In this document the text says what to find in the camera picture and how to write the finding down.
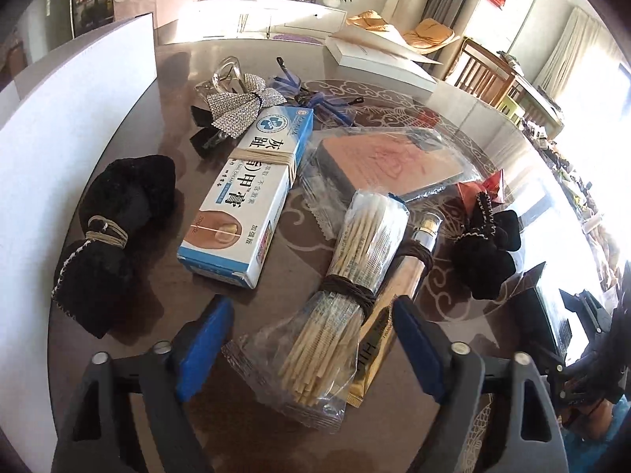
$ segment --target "round table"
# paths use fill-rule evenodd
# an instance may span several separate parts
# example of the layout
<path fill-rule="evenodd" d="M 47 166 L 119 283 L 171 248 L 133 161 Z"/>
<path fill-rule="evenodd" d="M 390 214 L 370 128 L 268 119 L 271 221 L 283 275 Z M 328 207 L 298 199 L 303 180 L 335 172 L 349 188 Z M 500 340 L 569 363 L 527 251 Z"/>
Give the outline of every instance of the round table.
<path fill-rule="evenodd" d="M 430 94 L 342 68 L 324 47 L 305 43 L 241 39 L 158 47 L 158 78 L 114 135 L 92 179 L 117 158 L 165 154 L 175 161 L 176 210 L 165 224 L 148 226 L 130 243 L 128 253 L 137 275 L 124 301 L 127 315 L 102 340 L 60 309 L 51 309 L 49 382 L 58 428 L 74 387 L 97 351 L 124 357 L 171 339 L 185 322 L 198 318 L 216 293 L 226 294 L 235 303 L 233 336 L 255 331 L 300 308 L 329 265 L 334 243 L 324 240 L 299 187 L 289 193 L 256 290 L 195 276 L 176 259 L 190 222 L 233 147 L 222 143 L 211 159 L 203 161 L 188 140 L 197 131 L 190 105 L 203 106 L 194 87 L 208 80 L 215 65 L 228 55 L 240 58 L 243 71 L 265 78 L 280 73 L 275 58 L 282 56 L 303 80 L 319 80 L 308 83 L 312 89 L 349 99 L 364 96 L 364 104 L 357 107 L 359 124 L 432 127 L 453 140 L 483 176 L 504 168 L 509 187 L 505 206 L 518 212 L 524 228 L 517 263 L 531 275 L 517 276 L 496 301 L 472 300 L 453 276 L 449 246 L 464 222 L 464 209 L 454 193 L 446 190 L 410 207 L 412 223 L 428 205 L 439 206 L 447 216 L 435 268 L 419 290 L 417 302 L 429 319 L 441 322 L 453 341 L 470 343 L 482 353 L 510 357 L 517 332 L 502 304 L 538 280 L 541 268 L 537 265 L 542 260 L 566 291 L 597 289 L 589 247 L 543 161 L 510 121 L 469 94 L 443 82 Z M 75 216 L 67 243 L 80 237 Z M 482 438 L 488 403 L 483 399 L 471 450 Z M 133 407 L 147 463 L 156 464 L 140 401 L 133 399 Z M 187 404 L 197 436 L 220 473 L 403 472 L 427 436 L 437 409 L 421 391 L 398 342 L 362 407 L 347 409 L 337 434 L 305 428 L 258 404 L 223 357 L 217 359 L 201 393 Z M 465 469 L 473 457 L 472 451 L 466 454 Z"/>

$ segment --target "red wrapper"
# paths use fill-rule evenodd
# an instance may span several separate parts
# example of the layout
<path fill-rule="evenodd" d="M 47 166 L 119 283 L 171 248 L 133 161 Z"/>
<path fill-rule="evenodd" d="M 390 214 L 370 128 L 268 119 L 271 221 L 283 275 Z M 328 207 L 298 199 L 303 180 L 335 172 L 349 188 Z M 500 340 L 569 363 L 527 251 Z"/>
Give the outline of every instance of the red wrapper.
<path fill-rule="evenodd" d="M 469 217 L 473 211 L 476 197 L 480 192 L 486 192 L 491 197 L 491 202 L 502 204 L 504 203 L 504 170 L 497 171 L 484 181 L 458 183 L 458 192 L 460 192 L 460 197 Z"/>

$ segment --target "blue logo on box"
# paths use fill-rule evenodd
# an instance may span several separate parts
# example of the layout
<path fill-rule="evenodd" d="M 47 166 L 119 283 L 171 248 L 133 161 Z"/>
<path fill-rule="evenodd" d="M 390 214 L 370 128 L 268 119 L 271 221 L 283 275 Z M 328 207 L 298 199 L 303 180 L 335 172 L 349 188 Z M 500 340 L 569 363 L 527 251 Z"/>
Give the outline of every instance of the blue logo on box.
<path fill-rule="evenodd" d="M 256 129 L 263 133 L 276 133 L 289 126 L 289 119 L 284 115 L 269 115 L 256 123 Z"/>

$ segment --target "nail cream box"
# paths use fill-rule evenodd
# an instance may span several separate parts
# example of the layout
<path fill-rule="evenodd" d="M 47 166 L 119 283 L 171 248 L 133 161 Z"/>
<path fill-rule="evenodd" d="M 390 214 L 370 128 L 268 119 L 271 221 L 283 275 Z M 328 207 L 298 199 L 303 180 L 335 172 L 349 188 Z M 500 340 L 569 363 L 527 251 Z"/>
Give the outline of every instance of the nail cream box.
<path fill-rule="evenodd" d="M 294 153 L 299 163 L 313 130 L 313 110 L 264 109 L 239 147 Z M 289 167 L 229 158 L 177 251 L 190 271 L 256 287 L 287 193 Z"/>

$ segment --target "clear plastic bag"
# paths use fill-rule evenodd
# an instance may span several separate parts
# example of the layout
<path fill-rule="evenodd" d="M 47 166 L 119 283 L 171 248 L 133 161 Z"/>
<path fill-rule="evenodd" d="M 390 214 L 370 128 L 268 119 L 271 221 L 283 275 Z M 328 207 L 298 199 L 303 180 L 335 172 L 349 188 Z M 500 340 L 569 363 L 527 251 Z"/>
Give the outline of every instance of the clear plastic bag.
<path fill-rule="evenodd" d="M 408 217 L 402 201 L 359 190 L 328 274 L 376 295 Z M 291 318 L 229 342 L 223 353 L 260 402 L 306 426 L 335 432 L 357 371 L 363 321 L 356 299 L 318 291 Z"/>
<path fill-rule="evenodd" d="M 404 202 L 480 180 L 457 146 L 430 128 L 334 128 L 314 131 L 301 162 L 301 186 L 327 240 L 335 238 L 357 189 Z"/>

